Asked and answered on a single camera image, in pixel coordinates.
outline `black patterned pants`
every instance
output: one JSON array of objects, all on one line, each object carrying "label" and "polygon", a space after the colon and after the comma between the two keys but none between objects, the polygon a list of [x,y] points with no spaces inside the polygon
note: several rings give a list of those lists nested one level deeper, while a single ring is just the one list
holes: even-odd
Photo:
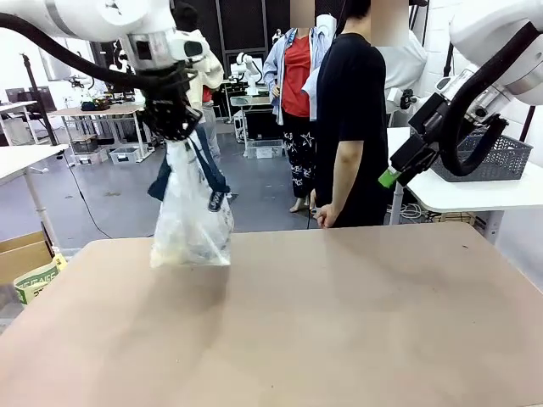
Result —
[{"label": "black patterned pants", "polygon": [[292,169],[292,186],[296,198],[305,198],[313,189],[316,143],[311,135],[314,126],[305,117],[283,111],[283,139]]}]

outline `plastic bag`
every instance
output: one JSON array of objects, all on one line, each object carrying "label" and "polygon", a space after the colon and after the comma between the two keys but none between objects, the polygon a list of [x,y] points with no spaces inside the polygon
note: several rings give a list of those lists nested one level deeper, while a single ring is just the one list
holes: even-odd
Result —
[{"label": "plastic bag", "polygon": [[199,158],[206,154],[197,132],[190,138],[167,142],[171,174],[154,233],[151,267],[230,265],[232,211],[226,196],[213,193],[204,176]]}]

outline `brown tabletop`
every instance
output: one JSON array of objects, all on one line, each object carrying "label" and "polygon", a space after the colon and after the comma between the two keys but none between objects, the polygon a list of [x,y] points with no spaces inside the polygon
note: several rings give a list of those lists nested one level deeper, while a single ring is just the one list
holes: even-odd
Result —
[{"label": "brown tabletop", "polygon": [[55,112],[48,113],[49,116],[100,116],[110,114],[133,114],[138,110],[143,109],[142,104],[112,104],[107,110],[99,110],[94,112],[84,112],[79,108],[61,109]]},{"label": "brown tabletop", "polygon": [[151,243],[91,243],[15,320],[2,407],[543,402],[543,296],[469,226],[238,234],[229,268]]}]

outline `foot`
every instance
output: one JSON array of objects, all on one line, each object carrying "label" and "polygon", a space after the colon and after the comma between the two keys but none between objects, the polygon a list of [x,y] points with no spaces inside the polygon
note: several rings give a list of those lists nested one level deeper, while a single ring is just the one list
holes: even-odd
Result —
[{"label": "foot", "polygon": [[296,199],[296,203],[294,204],[294,206],[290,209],[290,213],[294,214],[302,209],[307,209],[307,208],[309,208],[309,206],[305,204],[305,199],[298,198]]}]

